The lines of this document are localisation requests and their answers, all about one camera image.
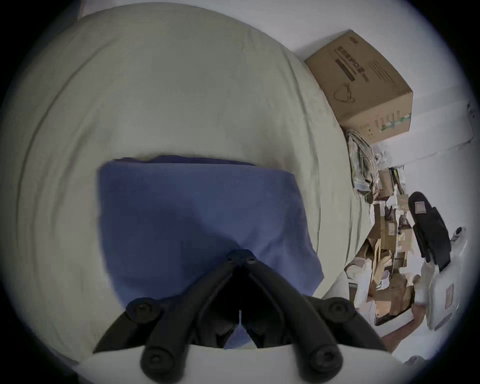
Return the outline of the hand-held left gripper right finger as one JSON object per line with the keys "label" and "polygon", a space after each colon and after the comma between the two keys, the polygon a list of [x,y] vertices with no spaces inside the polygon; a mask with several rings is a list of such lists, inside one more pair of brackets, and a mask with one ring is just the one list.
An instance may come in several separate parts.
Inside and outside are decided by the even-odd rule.
{"label": "hand-held left gripper right finger", "polygon": [[240,250],[240,318],[260,349],[291,344],[306,380],[331,380],[345,359],[339,344],[387,351],[373,328],[344,298],[301,294],[284,277]]}

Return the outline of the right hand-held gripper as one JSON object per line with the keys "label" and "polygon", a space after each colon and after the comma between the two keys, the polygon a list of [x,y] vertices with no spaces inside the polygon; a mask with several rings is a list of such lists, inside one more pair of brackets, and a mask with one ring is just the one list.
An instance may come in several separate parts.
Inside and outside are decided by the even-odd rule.
{"label": "right hand-held gripper", "polygon": [[427,327],[437,331],[459,307],[459,284],[462,259],[467,244],[465,226],[458,227],[449,238],[447,227],[436,207],[419,191],[408,198],[413,231],[424,262],[420,275],[413,279],[414,303],[425,307]]}

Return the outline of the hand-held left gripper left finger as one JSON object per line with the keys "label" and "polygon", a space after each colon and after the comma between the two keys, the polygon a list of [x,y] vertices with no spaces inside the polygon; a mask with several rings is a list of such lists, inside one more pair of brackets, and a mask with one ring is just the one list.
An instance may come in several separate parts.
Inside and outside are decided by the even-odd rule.
{"label": "hand-held left gripper left finger", "polygon": [[139,363],[149,379],[180,380],[191,344],[222,349],[240,324],[235,273],[241,267],[236,249],[177,296],[132,300],[93,353],[144,346]]}

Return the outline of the person's right hand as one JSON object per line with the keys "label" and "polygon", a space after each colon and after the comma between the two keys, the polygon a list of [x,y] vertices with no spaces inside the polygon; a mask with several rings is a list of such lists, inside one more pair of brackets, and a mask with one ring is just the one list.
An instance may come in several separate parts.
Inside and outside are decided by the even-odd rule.
{"label": "person's right hand", "polygon": [[413,304],[411,307],[412,314],[413,314],[413,320],[411,321],[411,327],[413,329],[418,328],[426,315],[427,309],[425,306],[420,305],[420,304]]}

